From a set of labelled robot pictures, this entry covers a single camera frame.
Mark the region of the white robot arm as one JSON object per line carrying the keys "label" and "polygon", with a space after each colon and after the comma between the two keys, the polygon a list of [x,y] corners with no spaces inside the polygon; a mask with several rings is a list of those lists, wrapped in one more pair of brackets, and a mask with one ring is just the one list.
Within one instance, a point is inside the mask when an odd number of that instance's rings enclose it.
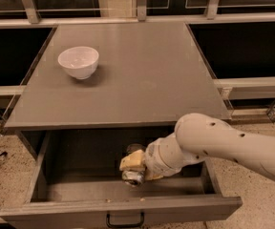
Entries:
{"label": "white robot arm", "polygon": [[237,130],[205,114],[186,114],[174,132],[136,149],[120,161],[122,179],[133,186],[173,176],[207,157],[233,161],[275,181],[275,136]]}

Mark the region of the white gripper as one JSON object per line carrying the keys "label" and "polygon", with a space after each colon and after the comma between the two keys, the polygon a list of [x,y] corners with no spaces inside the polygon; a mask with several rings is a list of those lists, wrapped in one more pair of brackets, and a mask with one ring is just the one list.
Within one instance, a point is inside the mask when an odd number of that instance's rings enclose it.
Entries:
{"label": "white gripper", "polygon": [[145,180],[157,180],[178,173],[183,167],[183,153],[174,135],[161,137],[150,143],[145,153],[137,150],[120,161],[120,171],[142,172]]}

